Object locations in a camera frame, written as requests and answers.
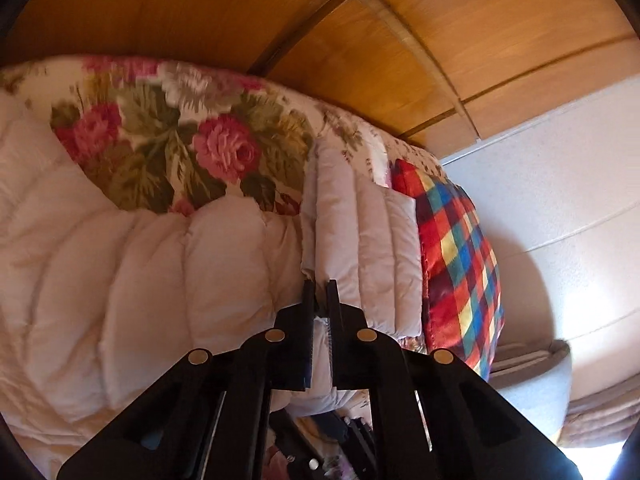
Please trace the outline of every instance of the floral pillow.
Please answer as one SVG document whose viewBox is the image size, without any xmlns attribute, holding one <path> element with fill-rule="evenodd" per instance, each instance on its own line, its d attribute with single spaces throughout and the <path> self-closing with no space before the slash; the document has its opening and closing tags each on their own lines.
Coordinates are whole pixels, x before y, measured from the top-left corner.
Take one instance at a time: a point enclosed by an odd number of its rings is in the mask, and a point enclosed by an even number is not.
<svg viewBox="0 0 640 480">
<path fill-rule="evenodd" d="M 429 153 L 340 108 L 268 81 L 175 61 L 77 56 L 0 70 L 123 209 L 190 214 L 227 193 L 295 215 L 314 137 L 378 184 L 388 162 L 444 174 Z"/>
</svg>

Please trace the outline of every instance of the blanket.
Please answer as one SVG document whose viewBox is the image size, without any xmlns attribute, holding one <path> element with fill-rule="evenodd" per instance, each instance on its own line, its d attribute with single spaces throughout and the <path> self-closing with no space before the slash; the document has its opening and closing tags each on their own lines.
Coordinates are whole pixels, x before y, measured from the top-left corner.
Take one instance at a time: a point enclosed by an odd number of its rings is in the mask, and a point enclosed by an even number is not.
<svg viewBox="0 0 640 480">
<path fill-rule="evenodd" d="M 0 94 L 0 411 L 45 476 L 191 348 L 229 351 L 272 326 L 300 300 L 310 247 L 315 277 L 337 278 L 372 327 L 419 333 L 411 199 L 365 183 L 340 153 L 315 153 L 302 222 L 236 196 L 188 218 L 124 211 Z M 272 408 L 308 415 L 352 395 L 331 387 L 318 319 L 311 389 L 276 392 Z"/>
</svg>

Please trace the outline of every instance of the plaid pillow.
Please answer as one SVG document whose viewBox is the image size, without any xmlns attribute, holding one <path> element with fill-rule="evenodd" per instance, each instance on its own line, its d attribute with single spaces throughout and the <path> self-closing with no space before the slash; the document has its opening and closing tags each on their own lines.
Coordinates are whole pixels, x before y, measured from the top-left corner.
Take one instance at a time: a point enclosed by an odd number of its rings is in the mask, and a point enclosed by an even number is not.
<svg viewBox="0 0 640 480">
<path fill-rule="evenodd" d="M 487 379 L 504 320 L 494 251 L 465 191 L 396 160 L 393 189 L 415 198 L 428 351 L 448 348 Z"/>
</svg>

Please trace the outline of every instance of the wood grain surface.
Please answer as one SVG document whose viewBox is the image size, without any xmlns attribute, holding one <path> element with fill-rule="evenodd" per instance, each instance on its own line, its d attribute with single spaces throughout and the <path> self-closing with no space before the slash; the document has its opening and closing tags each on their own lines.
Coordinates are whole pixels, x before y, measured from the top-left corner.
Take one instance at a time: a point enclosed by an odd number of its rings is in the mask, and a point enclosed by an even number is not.
<svg viewBox="0 0 640 480">
<path fill-rule="evenodd" d="M 31 0 L 4 64 L 55 54 L 141 54 L 247 70 L 327 0 Z"/>
<path fill-rule="evenodd" d="M 483 139 L 640 73 L 640 40 L 606 44 L 547 65 L 466 104 Z"/>
<path fill-rule="evenodd" d="M 411 144 L 427 148 L 438 158 L 451 155 L 476 143 L 476 136 L 466 127 L 462 118 L 453 114 L 415 132 L 407 139 Z"/>
<path fill-rule="evenodd" d="M 614 0 L 386 4 L 434 55 L 482 138 L 640 73 L 639 41 Z M 439 156 L 475 141 L 410 50 L 356 0 L 31 0 L 0 64 L 81 53 L 262 68 L 393 134 L 409 131 Z"/>
<path fill-rule="evenodd" d="M 395 133 L 451 108 L 412 54 L 355 0 L 325 17 L 268 77 Z"/>
<path fill-rule="evenodd" d="M 441 94 L 443 94 L 449 103 L 454 107 L 456 113 L 465 120 L 467 127 L 476 135 L 476 127 L 474 126 L 466 108 L 462 104 L 460 96 L 456 89 L 442 71 L 438 61 L 433 57 L 429 48 L 418 38 L 415 33 L 407 26 L 402 16 L 393 11 L 386 0 L 358 0 L 364 7 L 367 7 L 375 17 L 382 22 L 386 29 L 396 37 L 402 46 L 412 54 L 418 62 L 422 70 L 425 72 L 429 80 L 436 83 Z"/>
<path fill-rule="evenodd" d="M 614 0 L 388 0 L 431 49 L 462 98 L 624 34 Z"/>
</svg>

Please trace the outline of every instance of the fabric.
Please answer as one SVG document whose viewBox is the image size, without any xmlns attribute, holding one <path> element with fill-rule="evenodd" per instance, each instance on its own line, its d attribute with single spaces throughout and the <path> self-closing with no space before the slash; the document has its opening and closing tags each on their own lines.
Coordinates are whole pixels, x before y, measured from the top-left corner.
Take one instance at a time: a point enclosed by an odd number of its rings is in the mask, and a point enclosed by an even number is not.
<svg viewBox="0 0 640 480">
<path fill-rule="evenodd" d="M 571 393 L 571 352 L 565 341 L 498 346 L 489 384 L 549 438 L 558 434 Z"/>
<path fill-rule="evenodd" d="M 49 127 L 5 93 L 0 132 L 0 411 L 30 458 L 53 478 L 63 460 L 190 349 L 238 348 L 270 328 L 279 309 L 297 303 L 302 229 L 297 217 L 262 211 L 253 198 L 233 195 L 189 218 L 118 209 Z M 369 181 L 367 192 L 358 193 L 364 184 L 352 178 L 351 189 L 335 195 L 332 180 L 344 184 L 344 167 L 318 169 L 323 184 L 316 200 L 336 206 L 328 212 L 318 206 L 318 221 L 336 223 L 340 204 L 357 196 L 356 208 L 369 212 L 369 221 L 380 218 L 383 228 L 363 224 L 353 233 L 356 243 L 368 229 L 388 230 L 376 244 L 393 255 L 390 261 L 365 258 L 347 266 L 381 276 L 390 262 L 402 269 L 413 262 L 420 276 L 417 251 L 391 247 L 395 231 L 417 233 L 409 202 L 401 197 L 403 218 L 383 222 L 382 213 L 398 207 L 395 193 Z M 341 251 L 340 240 L 318 230 L 314 242 Z M 396 258 L 407 262 L 396 264 Z M 394 277 L 386 283 L 396 300 L 386 310 L 366 309 L 368 322 L 391 335 L 415 335 L 420 312 L 403 301 L 418 297 L 421 282 Z M 276 392 L 278 408 L 290 404 L 306 415 L 354 397 L 332 389 L 325 329 L 316 322 L 311 389 Z"/>
<path fill-rule="evenodd" d="M 640 375 L 572 400 L 560 434 L 561 447 L 599 447 L 624 442 L 640 420 Z"/>
<path fill-rule="evenodd" d="M 450 349 L 487 379 L 504 321 L 498 267 L 476 208 L 461 187 L 405 160 L 396 160 L 391 178 L 416 201 L 427 348 Z"/>
<path fill-rule="evenodd" d="M 310 152 L 300 219 L 302 269 L 318 284 L 319 298 L 326 283 L 336 280 L 340 300 L 361 308 L 370 327 L 397 340 L 421 334 L 422 267 L 413 199 L 357 174 L 326 139 L 318 139 Z M 332 387 L 325 319 L 315 320 L 313 356 L 310 390 L 290 393 L 287 411 L 293 416 L 313 414 L 309 405 L 315 413 L 327 412 L 353 397 L 354 392 Z"/>
<path fill-rule="evenodd" d="M 3 68 L 0 87 L 50 124 L 120 209 L 189 215 L 231 194 L 296 215 L 316 137 L 382 186 L 396 158 L 444 174 L 433 155 L 353 114 L 228 70 L 139 57 L 56 57 Z"/>
</svg>

